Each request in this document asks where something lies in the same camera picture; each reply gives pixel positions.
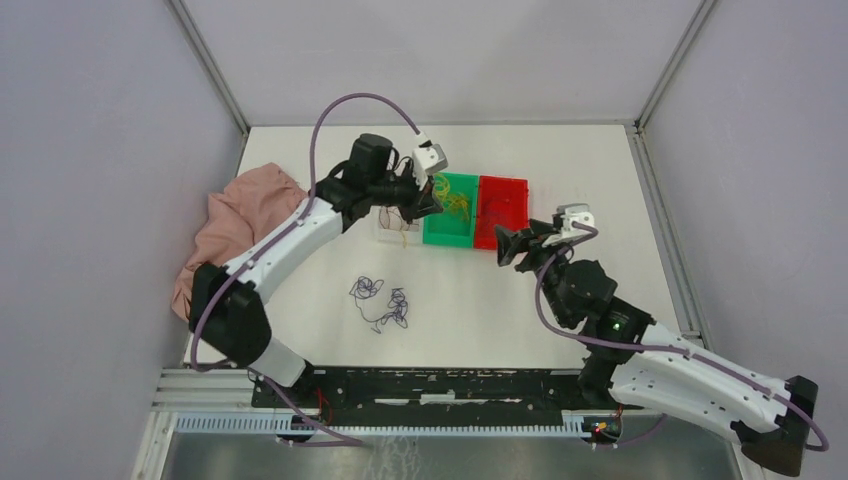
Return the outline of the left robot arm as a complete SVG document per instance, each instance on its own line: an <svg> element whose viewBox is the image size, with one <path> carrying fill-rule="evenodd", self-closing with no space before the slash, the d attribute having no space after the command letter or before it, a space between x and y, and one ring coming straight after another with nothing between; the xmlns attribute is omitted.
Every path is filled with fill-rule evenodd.
<svg viewBox="0 0 848 480"><path fill-rule="evenodd" d="M307 404L315 391L310 363L274 337L265 306L282 283L313 253L342 235L373 208L394 207L410 223L440 213L434 176L448 166L442 147L425 135L401 172L390 165L397 152L380 135L364 133L349 157L316 182L295 212L244 253L222 266L194 273L189 329L193 348L205 342L239 368L276 384L291 406Z"/></svg>

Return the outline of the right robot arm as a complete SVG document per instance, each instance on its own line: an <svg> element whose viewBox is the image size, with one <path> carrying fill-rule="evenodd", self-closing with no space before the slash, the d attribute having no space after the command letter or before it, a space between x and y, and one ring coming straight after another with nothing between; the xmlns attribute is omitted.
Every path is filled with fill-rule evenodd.
<svg viewBox="0 0 848 480"><path fill-rule="evenodd" d="M596 260L575 260L577 245L598 234L590 222L530 220L494 228L497 262L535 277L543 326L583 344L580 400L640 407L710 431L748 460L797 477L808 451L829 440L814 420L818 386L803 376L780 379L733 363L674 333L618 297L617 282Z"/></svg>

